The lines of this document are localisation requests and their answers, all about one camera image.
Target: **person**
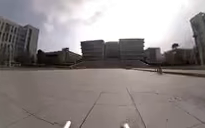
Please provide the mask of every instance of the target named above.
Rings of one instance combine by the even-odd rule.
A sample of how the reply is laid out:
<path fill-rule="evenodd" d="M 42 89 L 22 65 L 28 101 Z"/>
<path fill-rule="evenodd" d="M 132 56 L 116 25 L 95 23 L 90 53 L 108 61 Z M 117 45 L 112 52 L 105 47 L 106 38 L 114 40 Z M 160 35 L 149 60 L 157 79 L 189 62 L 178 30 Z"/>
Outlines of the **person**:
<path fill-rule="evenodd" d="M 162 71 L 161 66 L 159 66 L 159 67 L 157 68 L 157 73 L 159 73 L 159 74 L 163 74 L 163 71 Z"/>

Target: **pavement joint line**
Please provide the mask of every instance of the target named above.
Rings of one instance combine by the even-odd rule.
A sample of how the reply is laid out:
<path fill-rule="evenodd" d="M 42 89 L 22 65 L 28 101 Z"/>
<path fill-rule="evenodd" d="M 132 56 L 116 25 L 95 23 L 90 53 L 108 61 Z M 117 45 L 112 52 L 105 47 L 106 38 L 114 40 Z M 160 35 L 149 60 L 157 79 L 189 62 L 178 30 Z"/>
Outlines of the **pavement joint line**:
<path fill-rule="evenodd" d="M 126 87 L 126 90 L 127 90 L 128 95 L 130 96 L 130 98 L 131 98 L 131 100 L 132 100 L 132 102 L 133 102 L 133 105 L 134 105 L 134 107 L 135 107 L 135 109 L 136 109 L 136 111 L 137 111 L 137 113 L 138 113 L 138 115 L 139 115 L 139 117 L 140 117 L 140 119 L 141 119 L 141 121 L 142 121 L 142 123 L 143 123 L 144 128 L 146 128 L 146 124 L 145 124 L 145 122 L 144 122 L 144 120 L 143 120 L 143 118 L 142 118 L 142 115 L 140 114 L 140 112 L 139 112 L 139 110 L 138 110 L 138 108 L 137 108 L 137 106 L 136 106 L 136 103 L 135 103 L 134 98 L 132 97 L 132 95 L 131 95 L 131 93 L 129 92 L 129 90 L 128 90 L 127 87 Z"/>
<path fill-rule="evenodd" d="M 14 125 L 14 124 L 20 122 L 21 120 L 24 120 L 24 119 L 26 119 L 26 118 L 28 118 L 28 117 L 30 117 L 30 116 L 31 116 L 31 115 L 29 114 L 29 115 L 27 115 L 27 116 L 25 116 L 25 117 L 23 117 L 23 118 L 20 118 L 20 119 L 14 121 L 14 122 L 8 124 L 8 125 L 6 126 L 6 128 L 8 128 L 8 127 L 10 127 L 10 126 L 12 126 L 12 125 Z"/>
<path fill-rule="evenodd" d="M 83 124 L 86 122 L 87 118 L 89 117 L 91 111 L 93 110 L 93 108 L 96 106 L 97 101 L 99 100 L 100 96 L 102 95 L 103 92 L 100 92 L 99 96 L 97 97 L 97 99 L 95 100 L 94 104 L 92 105 L 92 107 L 90 108 L 90 110 L 88 111 L 88 113 L 86 114 L 85 118 L 83 119 L 82 123 L 80 124 L 79 128 L 82 128 Z"/>
<path fill-rule="evenodd" d="M 55 124 L 57 124 L 57 123 L 55 123 L 55 122 L 52 123 L 52 122 L 47 121 L 47 120 L 45 120 L 45 119 L 43 119 L 43 118 L 40 118 L 40 117 L 36 116 L 35 114 L 33 114 L 33 113 L 27 111 L 27 110 L 24 109 L 24 108 L 22 108 L 22 109 L 23 109 L 25 112 L 27 112 L 28 114 L 30 114 L 31 116 L 33 116 L 34 118 L 38 119 L 38 120 L 44 121 L 44 122 L 49 123 L 49 124 L 51 124 L 51 125 L 55 125 Z"/>
<path fill-rule="evenodd" d="M 188 114 L 189 116 L 192 116 L 193 118 L 195 118 L 196 120 L 198 120 L 199 122 L 201 122 L 202 124 L 205 125 L 205 122 L 200 120 L 198 117 L 196 117 L 195 115 L 192 115 L 190 112 L 188 112 L 187 110 L 183 109 L 182 107 L 180 107 L 179 105 L 177 105 L 176 103 L 174 103 L 175 106 L 179 109 L 181 109 L 182 111 L 184 111 L 186 114 Z"/>

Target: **tall building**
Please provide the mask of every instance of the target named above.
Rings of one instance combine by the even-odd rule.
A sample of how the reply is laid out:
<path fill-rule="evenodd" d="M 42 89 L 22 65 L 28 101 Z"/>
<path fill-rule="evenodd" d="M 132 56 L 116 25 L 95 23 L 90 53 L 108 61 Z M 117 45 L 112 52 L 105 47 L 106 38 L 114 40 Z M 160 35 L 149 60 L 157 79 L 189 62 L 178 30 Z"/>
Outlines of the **tall building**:
<path fill-rule="evenodd" d="M 13 61 L 21 54 L 35 56 L 38 35 L 39 29 L 31 25 L 21 26 L 0 17 L 0 64 Z"/>
<path fill-rule="evenodd" d="M 190 22 L 201 64 L 205 64 L 205 13 L 197 14 Z"/>
<path fill-rule="evenodd" d="M 120 39 L 119 45 L 122 60 L 144 59 L 144 39 Z"/>
<path fill-rule="evenodd" d="M 90 40 L 81 42 L 82 54 L 84 60 L 103 60 L 104 59 L 104 41 Z"/>
<path fill-rule="evenodd" d="M 160 48 L 148 48 L 145 50 L 146 61 L 148 63 L 161 63 L 162 54 Z"/>
<path fill-rule="evenodd" d="M 119 59 L 120 58 L 118 41 L 105 43 L 105 58 L 106 59 L 115 59 L 115 58 Z"/>

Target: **tree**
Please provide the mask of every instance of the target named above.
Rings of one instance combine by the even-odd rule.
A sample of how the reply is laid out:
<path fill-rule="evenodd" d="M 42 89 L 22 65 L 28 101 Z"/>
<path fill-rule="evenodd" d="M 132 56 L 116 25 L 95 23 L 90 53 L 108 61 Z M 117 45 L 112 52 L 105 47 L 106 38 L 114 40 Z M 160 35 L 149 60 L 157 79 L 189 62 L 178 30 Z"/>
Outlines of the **tree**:
<path fill-rule="evenodd" d="M 178 44 L 178 43 L 172 44 L 172 49 L 177 49 L 178 47 L 179 47 L 179 44 Z"/>
<path fill-rule="evenodd" d="M 38 64 L 44 64 L 45 63 L 45 53 L 42 50 L 37 51 L 37 62 Z"/>

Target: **cloud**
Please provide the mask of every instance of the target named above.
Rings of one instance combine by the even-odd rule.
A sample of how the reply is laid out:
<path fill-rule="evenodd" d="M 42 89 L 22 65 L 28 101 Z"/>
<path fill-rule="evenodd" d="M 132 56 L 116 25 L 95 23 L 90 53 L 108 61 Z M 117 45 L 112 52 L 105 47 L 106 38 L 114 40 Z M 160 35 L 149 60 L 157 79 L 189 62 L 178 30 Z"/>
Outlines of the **cloud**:
<path fill-rule="evenodd" d="M 0 16 L 40 29 L 39 48 L 80 53 L 80 41 L 145 37 L 146 46 L 191 47 L 189 20 L 204 0 L 0 0 Z"/>

